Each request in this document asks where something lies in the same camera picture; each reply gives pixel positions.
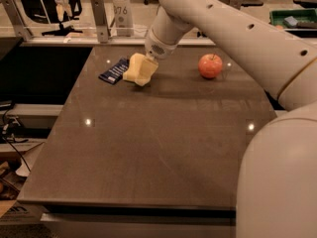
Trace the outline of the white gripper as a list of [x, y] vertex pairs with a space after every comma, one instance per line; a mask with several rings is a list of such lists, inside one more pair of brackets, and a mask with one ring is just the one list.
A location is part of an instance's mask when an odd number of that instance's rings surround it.
[[152, 75], [157, 71], [159, 63], [170, 56], [178, 44], [176, 31], [159, 30], [151, 27], [145, 40], [145, 50], [148, 57], [142, 58], [136, 65], [135, 83], [144, 86], [151, 81]]

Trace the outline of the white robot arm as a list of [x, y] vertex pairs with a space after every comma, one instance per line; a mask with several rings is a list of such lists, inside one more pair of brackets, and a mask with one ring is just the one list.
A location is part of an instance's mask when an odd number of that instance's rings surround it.
[[284, 109], [247, 147], [237, 238], [317, 238], [317, 48], [219, 0], [159, 0], [149, 60], [196, 27]]

